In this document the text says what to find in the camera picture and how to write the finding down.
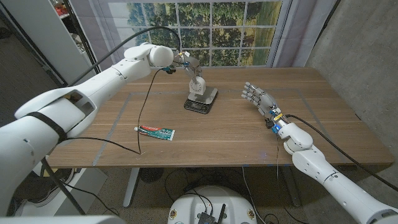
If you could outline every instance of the toothpaste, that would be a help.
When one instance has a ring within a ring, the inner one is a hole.
[[[166,140],[173,140],[174,132],[175,130],[171,129],[165,129],[165,128],[152,128],[152,127],[147,127],[147,126],[139,126],[139,128],[135,127],[135,131],[138,131],[138,133],[154,137],[154,138],[159,138],[159,139],[166,139]]]

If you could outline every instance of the window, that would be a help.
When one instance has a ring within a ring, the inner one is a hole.
[[[282,1],[258,2],[110,2],[119,40],[152,26],[167,26],[180,35],[182,50],[203,67],[266,66],[275,47]],[[167,30],[152,30],[126,48],[150,42],[174,47]]]

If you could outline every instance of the small robot arm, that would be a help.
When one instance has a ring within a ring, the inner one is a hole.
[[[398,222],[398,209],[379,202],[330,165],[313,145],[311,135],[290,123],[270,94],[247,82],[242,97],[259,108],[267,118],[267,128],[286,140],[284,148],[292,155],[294,166],[322,184],[358,223]]]
[[[0,216],[17,186],[57,144],[84,132],[103,103],[127,83],[149,75],[151,64],[168,67],[174,58],[170,48],[152,44],[127,49],[124,56],[82,84],[36,96],[16,111],[16,121],[0,128]]]
[[[175,56],[175,62],[184,67],[185,73],[191,78],[189,83],[189,92],[203,95],[206,91],[206,82],[201,75],[201,66],[198,59],[190,57],[188,52],[178,53]]]

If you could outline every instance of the digital scale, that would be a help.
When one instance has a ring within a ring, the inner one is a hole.
[[[184,108],[198,113],[207,114],[213,106],[218,90],[213,87],[206,87],[203,95],[190,93],[184,103]]]

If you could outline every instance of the table top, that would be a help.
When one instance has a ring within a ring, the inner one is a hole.
[[[151,75],[126,85],[99,110],[81,136],[108,139],[138,151],[138,114]],[[212,68],[203,70],[207,86],[219,90],[211,111],[184,109],[190,81],[183,70],[155,78],[140,125],[174,129],[172,141],[140,136],[142,154],[113,144],[79,139],[54,149],[52,167],[195,167],[274,166],[277,138],[266,128],[257,108],[241,98],[245,82],[268,91],[283,114],[294,114],[330,137],[342,150],[363,164],[388,165],[394,157],[354,111],[312,68]],[[331,164],[352,164],[319,134],[289,118],[312,135],[314,145]],[[292,156],[279,141],[279,164],[291,165]]]

